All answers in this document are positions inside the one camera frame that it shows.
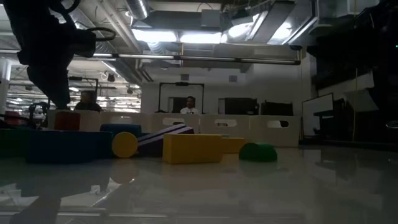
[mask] black cable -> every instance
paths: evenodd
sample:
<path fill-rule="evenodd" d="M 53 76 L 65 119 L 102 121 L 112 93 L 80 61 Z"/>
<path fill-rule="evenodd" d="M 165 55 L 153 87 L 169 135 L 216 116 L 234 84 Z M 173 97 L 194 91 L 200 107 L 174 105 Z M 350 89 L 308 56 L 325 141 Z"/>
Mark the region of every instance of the black cable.
<path fill-rule="evenodd" d="M 105 31 L 105 32 L 110 32 L 112 34 L 110 37 L 97 37 L 96 41 L 98 41 L 98 42 L 114 40 L 116 38 L 116 32 L 114 30 L 112 30 L 112 29 L 109 29 L 109 28 L 94 27 L 94 28 L 89 28 L 87 30 L 91 31 L 91 32 L 94 32 L 94 31 Z"/>
<path fill-rule="evenodd" d="M 208 5 L 211 9 L 213 9 L 213 7 L 212 7 L 210 4 L 208 4 L 207 2 L 201 2 L 201 3 L 199 4 L 198 8 L 197 8 L 197 12 L 199 11 L 199 8 L 200 8 L 200 6 L 201 6 L 202 4 L 206 4 L 206 5 Z"/>

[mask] fluorescent light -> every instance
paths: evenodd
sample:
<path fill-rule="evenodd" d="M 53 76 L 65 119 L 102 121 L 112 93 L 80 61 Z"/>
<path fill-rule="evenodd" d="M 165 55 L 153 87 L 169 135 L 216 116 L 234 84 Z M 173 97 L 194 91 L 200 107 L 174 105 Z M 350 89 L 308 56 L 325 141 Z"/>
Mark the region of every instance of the fluorescent light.
<path fill-rule="evenodd" d="M 12 100 L 10 100 L 9 102 L 12 103 L 12 104 L 15 104 L 15 105 L 18 105 L 18 104 L 19 104 L 18 102 L 12 101 Z"/>
<path fill-rule="evenodd" d="M 227 41 L 228 41 L 228 36 L 226 34 L 223 34 L 221 36 L 221 43 L 227 43 Z"/>
<path fill-rule="evenodd" d="M 288 38 L 292 33 L 292 25 L 288 22 L 284 22 L 279 29 L 276 30 L 274 36 L 271 39 L 284 39 Z"/>
<path fill-rule="evenodd" d="M 133 29 L 132 33 L 137 40 L 148 43 L 156 42 L 176 42 L 177 36 L 173 31 L 159 31 L 159 30 L 137 30 Z"/>
<path fill-rule="evenodd" d="M 312 20 L 310 20 L 310 22 L 308 22 L 308 24 L 305 27 L 303 27 L 303 29 L 300 32 L 295 34 L 290 40 L 285 40 L 282 44 L 286 44 L 286 42 L 288 44 L 292 44 L 297 38 L 299 38 L 306 30 L 308 30 L 317 21 L 318 17 L 314 17 Z"/>
<path fill-rule="evenodd" d="M 232 28 L 229 29 L 228 34 L 232 38 L 239 37 L 239 36 L 249 32 L 250 27 L 252 25 L 253 25 L 252 22 L 248 22 L 248 23 L 245 23 L 245 24 L 239 24 L 239 25 L 233 26 Z"/>
<path fill-rule="evenodd" d="M 190 44 L 219 44 L 221 42 L 221 33 L 215 34 L 183 34 L 180 38 L 183 43 Z"/>
<path fill-rule="evenodd" d="M 76 87 L 69 87 L 69 90 L 71 90 L 71 91 L 79 91 L 79 89 L 76 88 Z"/>

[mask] blue block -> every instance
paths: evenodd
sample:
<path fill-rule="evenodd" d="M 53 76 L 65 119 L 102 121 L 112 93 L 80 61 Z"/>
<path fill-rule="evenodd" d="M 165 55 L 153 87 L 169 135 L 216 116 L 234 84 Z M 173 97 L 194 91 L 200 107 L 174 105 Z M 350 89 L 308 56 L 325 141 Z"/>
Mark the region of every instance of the blue block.
<path fill-rule="evenodd" d="M 80 131 L 29 131 L 29 163 L 76 164 L 111 158 L 113 134 Z"/>

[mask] man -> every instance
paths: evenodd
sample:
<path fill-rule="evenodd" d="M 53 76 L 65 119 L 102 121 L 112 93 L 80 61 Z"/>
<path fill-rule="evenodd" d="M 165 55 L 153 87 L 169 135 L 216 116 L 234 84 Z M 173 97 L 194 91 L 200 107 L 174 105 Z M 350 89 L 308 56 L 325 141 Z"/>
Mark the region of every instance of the man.
<path fill-rule="evenodd" d="M 181 114 L 200 114 L 200 112 L 195 108 L 195 98 L 193 96 L 188 96 L 187 107 L 182 108 Z"/>
<path fill-rule="evenodd" d="M 92 110 L 101 112 L 102 108 L 96 103 L 96 96 L 92 91 L 83 91 L 81 93 L 80 102 L 76 105 L 75 110 Z"/>

